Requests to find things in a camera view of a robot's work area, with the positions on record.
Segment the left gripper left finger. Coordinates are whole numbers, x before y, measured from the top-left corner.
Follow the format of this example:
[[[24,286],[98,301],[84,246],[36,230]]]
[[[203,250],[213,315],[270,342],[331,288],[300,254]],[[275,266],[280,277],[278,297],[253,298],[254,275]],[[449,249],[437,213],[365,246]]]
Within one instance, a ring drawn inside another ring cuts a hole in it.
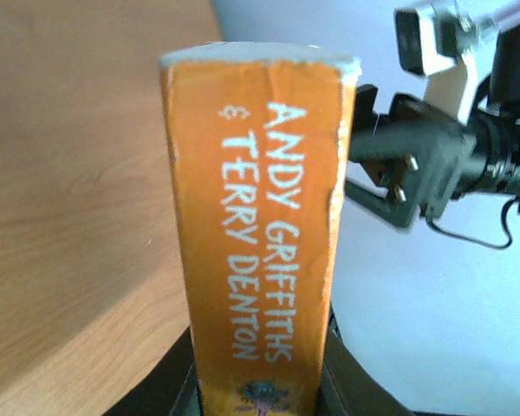
[[[150,373],[104,413],[198,415],[198,376],[191,330],[186,328]]]

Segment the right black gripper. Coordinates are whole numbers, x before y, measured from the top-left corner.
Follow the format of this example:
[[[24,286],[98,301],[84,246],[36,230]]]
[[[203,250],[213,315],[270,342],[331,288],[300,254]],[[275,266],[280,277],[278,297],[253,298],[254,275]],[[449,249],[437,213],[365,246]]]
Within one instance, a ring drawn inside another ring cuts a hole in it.
[[[347,179],[346,197],[397,229],[412,226],[416,210],[427,221],[441,217],[468,164],[476,137],[443,110],[411,94],[396,93],[389,112],[377,113],[379,89],[374,84],[356,90],[350,139],[393,140],[406,165],[401,186],[385,196]]]

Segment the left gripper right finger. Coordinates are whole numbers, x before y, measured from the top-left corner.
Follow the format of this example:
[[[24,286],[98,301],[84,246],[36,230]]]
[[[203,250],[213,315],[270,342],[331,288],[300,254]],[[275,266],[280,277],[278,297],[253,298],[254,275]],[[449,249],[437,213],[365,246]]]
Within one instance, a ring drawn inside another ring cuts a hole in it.
[[[411,416],[413,412],[380,386],[328,328],[318,392],[318,414]]]

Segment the orange Treehouse book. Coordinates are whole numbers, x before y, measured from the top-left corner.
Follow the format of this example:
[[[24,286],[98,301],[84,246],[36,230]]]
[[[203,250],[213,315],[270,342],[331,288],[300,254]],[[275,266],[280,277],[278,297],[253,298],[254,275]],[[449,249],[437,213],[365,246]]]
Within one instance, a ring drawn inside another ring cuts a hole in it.
[[[212,42],[159,71],[203,413],[312,415],[360,63]]]

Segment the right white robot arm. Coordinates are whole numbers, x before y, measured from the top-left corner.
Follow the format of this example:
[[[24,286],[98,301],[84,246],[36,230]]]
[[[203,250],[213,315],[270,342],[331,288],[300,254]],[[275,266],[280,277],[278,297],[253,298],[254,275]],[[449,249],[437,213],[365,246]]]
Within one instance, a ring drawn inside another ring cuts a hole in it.
[[[472,192],[511,195],[520,204],[520,23],[498,36],[484,79],[468,54],[475,31],[449,15],[437,29],[436,50],[454,63],[429,84],[435,101],[397,94],[388,113],[377,114],[374,85],[356,94],[348,158],[385,194],[350,181],[345,193],[401,229],[417,216],[432,224],[448,202]]]

